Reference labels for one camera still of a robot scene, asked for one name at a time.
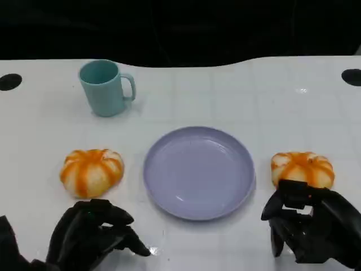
white table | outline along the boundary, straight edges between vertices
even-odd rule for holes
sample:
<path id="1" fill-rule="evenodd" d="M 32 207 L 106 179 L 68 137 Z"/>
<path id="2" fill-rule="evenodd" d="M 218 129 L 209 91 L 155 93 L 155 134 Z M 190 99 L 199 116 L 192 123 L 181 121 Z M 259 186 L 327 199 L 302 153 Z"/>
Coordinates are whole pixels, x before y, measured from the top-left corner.
<path id="1" fill-rule="evenodd" d="M 27 259 L 45 258 L 56 223 L 76 202 L 58 177 L 65 156 L 107 147 L 122 154 L 126 171 L 104 198 L 134 216 L 134 229 L 156 256 L 114 252 L 98 270 L 348 270 L 335 261 L 297 265 L 287 250 L 275 260 L 260 216 L 274 192 L 270 158 L 290 150 L 330 158 L 334 189 L 361 210 L 361 88 L 341 78 L 344 69 L 361 67 L 360 57 L 262 58 L 214 68 L 120 64 L 135 77 L 138 96 L 131 110 L 107 119 L 91 113 L 78 82 L 86 62 L 0 62 L 0 76 L 23 77 L 18 88 L 0 91 L 0 214 Z M 149 147 L 188 125 L 222 129 L 253 156 L 256 191 L 228 218 L 182 221 L 146 194 L 141 170 Z"/>

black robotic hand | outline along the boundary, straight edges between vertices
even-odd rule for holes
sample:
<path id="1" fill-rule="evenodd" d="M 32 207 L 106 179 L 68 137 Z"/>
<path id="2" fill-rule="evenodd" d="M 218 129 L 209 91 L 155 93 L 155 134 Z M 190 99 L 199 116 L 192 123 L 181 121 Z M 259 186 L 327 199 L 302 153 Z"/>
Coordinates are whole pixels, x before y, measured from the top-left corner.
<path id="1" fill-rule="evenodd" d="M 10 224 L 0 217 L 0 266 L 18 271 L 91 271 L 114 249 L 129 248 L 135 254 L 149 256 L 150 251 L 129 226 L 133 221 L 126 211 L 107 200 L 78 202 L 57 224 L 46 263 L 28 263 L 19 254 Z"/>
<path id="2" fill-rule="evenodd" d="M 305 206 L 312 206 L 308 215 L 295 210 Z M 361 270 L 361 214 L 339 193 L 281 180 L 261 219 L 270 223 L 275 257 L 286 243 L 297 263 L 324 263 L 333 258 Z"/>

pumpkin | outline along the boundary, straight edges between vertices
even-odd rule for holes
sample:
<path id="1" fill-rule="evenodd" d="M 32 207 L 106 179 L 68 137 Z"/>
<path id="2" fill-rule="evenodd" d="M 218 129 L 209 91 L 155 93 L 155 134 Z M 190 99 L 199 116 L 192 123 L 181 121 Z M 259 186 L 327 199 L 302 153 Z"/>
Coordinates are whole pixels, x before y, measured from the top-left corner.
<path id="1" fill-rule="evenodd" d="M 272 157 L 272 182 L 282 179 L 307 182 L 312 187 L 331 188 L 334 181 L 329 160 L 313 152 L 281 152 Z"/>
<path id="2" fill-rule="evenodd" d="M 60 180 L 76 198 L 101 196 L 124 174 L 120 155 L 111 150 L 75 150 L 65 159 Z"/>

teal mug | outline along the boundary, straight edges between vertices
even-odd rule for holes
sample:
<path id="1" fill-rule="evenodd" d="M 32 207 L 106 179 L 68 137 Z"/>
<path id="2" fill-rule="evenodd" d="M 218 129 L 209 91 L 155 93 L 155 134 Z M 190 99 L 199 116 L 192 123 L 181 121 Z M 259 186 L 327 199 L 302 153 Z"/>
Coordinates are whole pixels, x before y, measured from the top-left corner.
<path id="1" fill-rule="evenodd" d="M 121 113 L 126 101 L 135 99 L 135 82 L 132 75 L 120 73 L 118 65 L 110 60 L 94 60 L 79 71 L 79 80 L 93 112 L 101 117 Z M 121 78 L 127 78 L 131 86 L 131 97 L 123 94 Z"/>

lavender plate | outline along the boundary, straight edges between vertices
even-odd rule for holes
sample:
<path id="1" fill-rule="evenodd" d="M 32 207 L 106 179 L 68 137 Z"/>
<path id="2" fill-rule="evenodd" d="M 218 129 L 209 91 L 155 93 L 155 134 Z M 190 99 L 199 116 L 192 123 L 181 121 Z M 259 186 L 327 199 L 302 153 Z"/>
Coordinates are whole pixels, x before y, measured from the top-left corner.
<path id="1" fill-rule="evenodd" d="M 143 177 L 151 198 L 174 216 L 211 220 L 237 209 L 255 187 L 252 158 L 234 137 L 186 127 L 149 150 Z"/>

